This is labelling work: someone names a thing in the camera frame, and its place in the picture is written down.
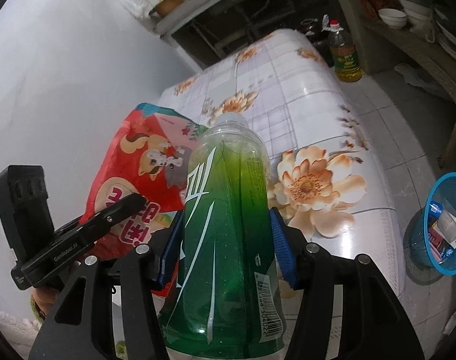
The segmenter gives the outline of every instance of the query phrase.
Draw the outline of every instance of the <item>blue basket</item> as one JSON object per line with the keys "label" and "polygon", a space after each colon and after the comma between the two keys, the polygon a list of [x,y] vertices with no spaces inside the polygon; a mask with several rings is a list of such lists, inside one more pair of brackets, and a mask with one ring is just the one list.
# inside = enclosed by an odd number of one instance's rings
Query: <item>blue basket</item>
{"label": "blue basket", "polygon": [[456,249],[450,257],[440,264],[435,260],[435,257],[433,257],[430,251],[427,229],[429,205],[432,200],[436,202],[446,200],[456,210],[456,173],[443,175],[430,191],[423,215],[416,223],[410,236],[412,257],[423,265],[435,267],[444,275],[456,275]]}

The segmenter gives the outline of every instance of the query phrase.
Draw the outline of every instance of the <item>silver bolt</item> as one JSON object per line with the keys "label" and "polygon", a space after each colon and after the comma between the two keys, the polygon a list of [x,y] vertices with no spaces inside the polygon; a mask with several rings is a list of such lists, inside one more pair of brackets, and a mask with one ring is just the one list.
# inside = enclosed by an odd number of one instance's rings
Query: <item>silver bolt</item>
{"label": "silver bolt", "polygon": [[150,247],[146,244],[141,244],[136,247],[136,252],[138,254],[145,254],[150,250]]}
{"label": "silver bolt", "polygon": [[88,256],[84,259],[84,263],[88,266],[93,265],[95,262],[98,261],[98,257],[96,256]]}
{"label": "silver bolt", "polygon": [[317,244],[315,244],[314,242],[310,242],[310,243],[306,244],[305,249],[308,253],[318,253],[318,251],[320,250],[320,247]]}
{"label": "silver bolt", "polygon": [[360,254],[358,256],[358,261],[361,264],[368,265],[370,263],[370,261],[371,261],[371,258],[370,258],[370,256],[367,256],[366,254]]}

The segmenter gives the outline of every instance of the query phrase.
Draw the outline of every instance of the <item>wooden shelf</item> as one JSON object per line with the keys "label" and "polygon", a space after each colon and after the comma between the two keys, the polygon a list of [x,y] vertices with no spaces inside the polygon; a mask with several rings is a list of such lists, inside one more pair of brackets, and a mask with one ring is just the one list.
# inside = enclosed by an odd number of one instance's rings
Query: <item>wooden shelf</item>
{"label": "wooden shelf", "polygon": [[433,76],[456,104],[456,61],[439,44],[425,42],[407,28],[394,30],[381,20],[360,20],[364,27],[383,36]]}

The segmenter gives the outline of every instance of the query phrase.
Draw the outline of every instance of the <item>red plastic package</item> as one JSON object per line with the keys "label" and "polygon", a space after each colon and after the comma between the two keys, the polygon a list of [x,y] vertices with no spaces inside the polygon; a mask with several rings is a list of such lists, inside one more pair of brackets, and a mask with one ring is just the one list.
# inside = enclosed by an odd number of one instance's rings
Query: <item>red plastic package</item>
{"label": "red plastic package", "polygon": [[[90,254],[102,260],[121,257],[169,227],[176,211],[184,208],[188,160],[197,136],[206,129],[170,108],[148,103],[126,117],[93,181],[81,223],[131,192],[148,202],[138,214],[114,225]],[[157,294],[165,296],[168,288]]]}

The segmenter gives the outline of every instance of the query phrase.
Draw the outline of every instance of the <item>plastic bottle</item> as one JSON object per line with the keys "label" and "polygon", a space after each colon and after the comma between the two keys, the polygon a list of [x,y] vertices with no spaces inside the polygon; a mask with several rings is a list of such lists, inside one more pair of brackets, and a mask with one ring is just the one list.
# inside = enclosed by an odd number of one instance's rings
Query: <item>plastic bottle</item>
{"label": "plastic bottle", "polygon": [[354,83],[362,77],[362,70],[358,63],[355,44],[350,34],[340,27],[337,20],[330,20],[330,35],[328,45],[335,63],[335,73],[346,83]]}
{"label": "plastic bottle", "polygon": [[286,323],[265,145],[243,116],[222,114],[188,168],[178,278],[159,316],[170,355],[246,359],[278,352]]}

